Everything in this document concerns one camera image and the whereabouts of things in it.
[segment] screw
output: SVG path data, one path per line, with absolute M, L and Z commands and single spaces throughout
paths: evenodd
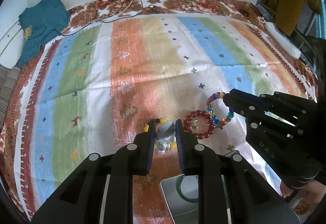
M 97 154 L 97 153 L 92 153 L 91 155 L 89 155 L 89 160 L 91 160 L 91 161 L 95 161 L 95 160 L 97 160 L 98 159 L 98 157 L 99 157 L 99 155 Z
M 204 147 L 204 145 L 202 145 L 202 144 L 197 144 L 197 145 L 195 146 L 195 150 L 203 151 L 204 149 L 205 149 L 205 147 Z
M 242 161 L 242 156 L 239 154 L 235 154 L 232 156 L 232 159 L 235 161 Z
M 127 149 L 128 150 L 135 150 L 137 148 L 137 145 L 136 144 L 129 144 L 128 146 L 127 146 Z

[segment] striped blanket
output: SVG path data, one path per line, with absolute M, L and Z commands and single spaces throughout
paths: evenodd
M 267 34 L 230 17 L 151 14 L 57 37 L 22 88 L 14 159 L 22 208 L 31 218 L 89 153 L 115 153 L 148 120 L 184 118 L 233 88 L 315 98 Z M 228 111 L 221 100 L 214 110 Z M 219 154 L 238 149 L 265 173 L 245 135 L 236 116 L 201 143 Z M 180 173 L 176 149 L 154 154 L 150 174 L 134 177 L 134 223 L 171 223 L 159 182 Z

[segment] multicolored beaded bracelet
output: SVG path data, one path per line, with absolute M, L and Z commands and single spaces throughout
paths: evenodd
M 213 134 L 213 131 L 215 128 L 215 125 L 213 124 L 213 121 L 211 120 L 210 115 L 206 111 L 197 110 L 196 112 L 191 112 L 190 115 L 187 115 L 186 119 L 184 120 L 184 131 L 186 131 L 188 133 L 193 132 L 190 127 L 191 126 L 190 122 L 196 116 L 205 117 L 209 123 L 209 128 L 205 133 L 199 133 L 199 134 L 194 133 L 193 135 L 198 139 L 203 139 L 203 138 L 206 139 L 209 137 L 209 135 Z
M 211 95 L 207 99 L 206 106 L 207 106 L 207 111 L 208 114 L 210 115 L 210 119 L 213 121 L 214 125 L 219 127 L 220 129 L 223 129 L 223 126 L 226 125 L 226 123 L 230 122 L 231 119 L 234 117 L 234 110 L 229 108 L 229 112 L 227 115 L 220 121 L 219 119 L 216 118 L 213 112 L 213 108 L 211 107 L 211 103 L 217 99 L 223 99 L 225 93 L 224 92 L 217 92 Z

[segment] blue stripe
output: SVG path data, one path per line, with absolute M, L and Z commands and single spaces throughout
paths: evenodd
M 244 67 L 238 65 L 232 52 L 229 51 L 208 28 L 196 18 L 178 17 L 178 19 L 204 49 L 212 63 L 221 68 L 229 86 L 229 90 L 239 89 L 250 94 L 255 94 L 255 87 L 249 79 Z
M 74 34 L 61 40 L 45 77 L 46 81 L 40 89 L 42 92 L 35 107 L 33 134 L 35 155 L 34 161 L 31 162 L 34 162 L 35 184 L 41 204 L 55 191 L 52 171 L 54 98 L 57 96 L 66 60 L 77 36 L 78 34 Z

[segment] teal cloth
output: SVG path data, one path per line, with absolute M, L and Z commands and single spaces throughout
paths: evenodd
M 36 6 L 25 9 L 19 15 L 19 24 L 24 31 L 30 27 L 31 35 L 24 43 L 19 67 L 22 68 L 36 56 L 42 45 L 58 36 L 58 32 L 68 26 L 69 19 L 70 15 L 61 0 L 41 0 Z

